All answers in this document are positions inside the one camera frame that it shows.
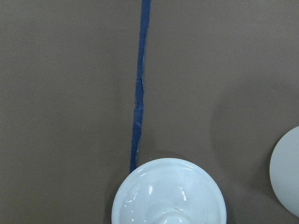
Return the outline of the white enamel mug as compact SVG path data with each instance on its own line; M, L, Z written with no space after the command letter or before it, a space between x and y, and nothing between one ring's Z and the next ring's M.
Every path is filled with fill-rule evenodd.
M280 203L299 216L299 128L288 131L276 144L269 166L273 191Z

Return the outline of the white ceramic lid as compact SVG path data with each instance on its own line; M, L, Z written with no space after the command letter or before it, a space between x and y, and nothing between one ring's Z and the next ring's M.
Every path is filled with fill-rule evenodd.
M122 182L113 224L225 224L227 211L214 179L182 159L149 161Z

